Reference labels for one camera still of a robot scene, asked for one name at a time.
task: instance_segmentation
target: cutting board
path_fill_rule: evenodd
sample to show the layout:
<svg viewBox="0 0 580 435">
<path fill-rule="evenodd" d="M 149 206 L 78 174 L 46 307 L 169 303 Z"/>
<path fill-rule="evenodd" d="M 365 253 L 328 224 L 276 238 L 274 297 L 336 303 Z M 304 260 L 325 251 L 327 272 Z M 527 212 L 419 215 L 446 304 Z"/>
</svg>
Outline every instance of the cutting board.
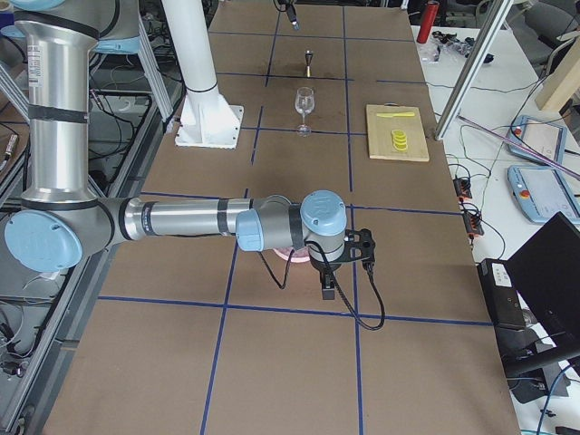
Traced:
<svg viewBox="0 0 580 435">
<path fill-rule="evenodd" d="M 402 112 L 413 112 L 415 116 L 393 118 L 377 116 L 377 113 Z M 418 108 L 367 104 L 366 122 L 371 159 L 429 161 L 427 141 Z M 402 130 L 407 134 L 408 147 L 405 151 L 396 150 L 392 145 L 393 130 Z"/>
</svg>

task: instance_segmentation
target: blue joint cap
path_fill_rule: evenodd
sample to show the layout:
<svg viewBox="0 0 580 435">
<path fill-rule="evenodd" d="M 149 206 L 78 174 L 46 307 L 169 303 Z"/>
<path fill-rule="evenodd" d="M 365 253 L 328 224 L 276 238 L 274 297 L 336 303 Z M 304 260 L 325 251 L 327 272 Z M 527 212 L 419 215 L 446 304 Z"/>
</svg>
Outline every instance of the blue joint cap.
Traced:
<svg viewBox="0 0 580 435">
<path fill-rule="evenodd" d="M 25 11 L 46 11 L 64 3 L 64 0 L 10 0 L 11 3 Z"/>
<path fill-rule="evenodd" d="M 135 54 L 141 49 L 138 36 L 126 39 L 103 39 L 94 48 L 96 53 L 101 54 Z"/>
<path fill-rule="evenodd" d="M 251 208 L 236 216 L 236 239 L 242 251 L 260 252 L 264 250 L 264 233 L 260 216 Z"/>
<path fill-rule="evenodd" d="M 26 36 L 15 25 L 7 25 L 0 29 L 0 34 L 12 39 L 26 39 Z"/>
<path fill-rule="evenodd" d="M 82 258 L 76 234 L 45 211 L 19 211 L 6 224 L 4 236 L 10 253 L 36 272 L 57 272 L 75 266 Z"/>
<path fill-rule="evenodd" d="M 346 229 L 344 202 L 330 190 L 317 190 L 304 198 L 300 217 L 308 229 L 320 236 L 336 236 Z"/>
</svg>

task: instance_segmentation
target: red bottle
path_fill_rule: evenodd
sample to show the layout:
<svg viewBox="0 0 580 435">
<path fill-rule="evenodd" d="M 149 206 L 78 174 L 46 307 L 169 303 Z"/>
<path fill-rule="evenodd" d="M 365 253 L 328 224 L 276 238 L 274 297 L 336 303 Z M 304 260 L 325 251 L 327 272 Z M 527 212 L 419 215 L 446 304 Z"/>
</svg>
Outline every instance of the red bottle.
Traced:
<svg viewBox="0 0 580 435">
<path fill-rule="evenodd" d="M 429 39 L 431 27 L 433 27 L 433 23 L 435 22 L 438 9 L 439 2 L 436 2 L 435 0 L 429 0 L 429 2 L 427 2 L 425 12 L 423 13 L 423 19 L 420 21 L 419 34 L 417 35 L 417 42 L 419 44 L 425 44 Z"/>
</svg>

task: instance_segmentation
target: small tool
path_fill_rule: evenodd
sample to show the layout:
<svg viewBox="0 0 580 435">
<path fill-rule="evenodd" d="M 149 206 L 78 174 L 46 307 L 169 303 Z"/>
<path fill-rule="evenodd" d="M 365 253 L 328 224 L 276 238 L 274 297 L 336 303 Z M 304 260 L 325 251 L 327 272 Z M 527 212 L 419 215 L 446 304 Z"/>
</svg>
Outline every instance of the small tool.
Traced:
<svg viewBox="0 0 580 435">
<path fill-rule="evenodd" d="M 400 111 L 399 113 L 377 113 L 379 118 L 412 118 L 415 113 L 412 111 Z"/>
<path fill-rule="evenodd" d="M 17 143 L 18 143 L 18 135 L 17 134 L 10 135 L 8 145 L 6 146 L 6 151 L 4 153 L 4 159 L 0 161 L 0 172 L 4 170 L 4 168 L 8 164 L 8 161 L 12 158 L 12 154 L 15 152 Z"/>
<path fill-rule="evenodd" d="M 310 77 L 310 64 L 312 63 L 312 58 L 314 56 L 314 52 L 311 50 L 306 50 L 304 53 L 304 58 L 306 59 L 306 77 Z"/>
</svg>

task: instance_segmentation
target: black strap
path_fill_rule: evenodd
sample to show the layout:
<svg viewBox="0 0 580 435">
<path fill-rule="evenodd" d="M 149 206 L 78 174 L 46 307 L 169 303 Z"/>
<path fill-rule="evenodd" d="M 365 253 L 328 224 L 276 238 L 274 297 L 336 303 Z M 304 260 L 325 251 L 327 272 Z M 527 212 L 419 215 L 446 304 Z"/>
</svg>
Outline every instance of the black strap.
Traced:
<svg viewBox="0 0 580 435">
<path fill-rule="evenodd" d="M 40 121 L 64 121 L 76 124 L 86 124 L 89 114 L 86 111 L 69 111 L 56 107 L 44 107 L 30 104 L 28 106 L 28 118 Z"/>
<path fill-rule="evenodd" d="M 290 236 L 294 249 L 305 247 L 305 236 L 302 232 L 302 218 L 300 217 L 300 204 L 292 204 L 288 208 L 288 222 L 290 224 Z"/>
<path fill-rule="evenodd" d="M 97 207 L 97 205 L 98 201 L 96 199 L 84 202 L 39 202 L 28 199 L 22 200 L 22 207 L 42 211 L 85 210 L 86 208 Z"/>
<path fill-rule="evenodd" d="M 188 91 L 192 91 L 192 92 L 196 92 L 196 93 L 203 93 L 203 92 L 209 92 L 209 91 L 211 91 L 211 90 L 212 90 L 212 89 L 214 89 L 216 86 L 218 86 L 218 82 L 216 82 L 216 84 L 214 84 L 214 85 L 213 85 L 211 88 L 204 89 L 203 91 L 196 91 L 195 89 L 191 89 L 191 88 L 189 88 L 188 86 L 186 86 L 186 89 L 187 89 Z"/>
<path fill-rule="evenodd" d="M 145 231 L 147 236 L 158 236 L 158 234 L 153 231 L 153 225 L 151 224 L 151 211 L 157 202 L 158 201 L 150 201 L 143 204 L 143 211 L 141 211 L 141 225 L 143 226 L 143 231 Z"/>
<path fill-rule="evenodd" d="M 99 30 L 90 27 L 86 24 L 77 23 L 76 21 L 67 20 L 56 15 L 42 14 L 40 12 L 32 11 L 16 11 L 14 12 L 14 21 L 35 21 L 37 23 L 54 25 L 56 27 L 63 27 L 70 29 L 79 34 L 86 34 L 93 39 L 99 39 Z"/>
<path fill-rule="evenodd" d="M 228 236 L 229 228 L 227 227 L 227 203 L 229 199 L 220 199 L 217 202 L 217 231 L 222 236 Z"/>
<path fill-rule="evenodd" d="M 121 202 L 121 206 L 119 207 L 119 230 L 121 231 L 121 234 L 123 234 L 123 237 L 125 237 L 126 240 L 132 240 L 131 236 L 129 236 L 129 233 L 127 232 L 127 228 L 125 226 L 125 211 L 127 211 L 127 206 L 129 205 L 129 202 L 131 201 L 131 198 L 126 198 L 123 200 L 123 202 Z"/>
</svg>

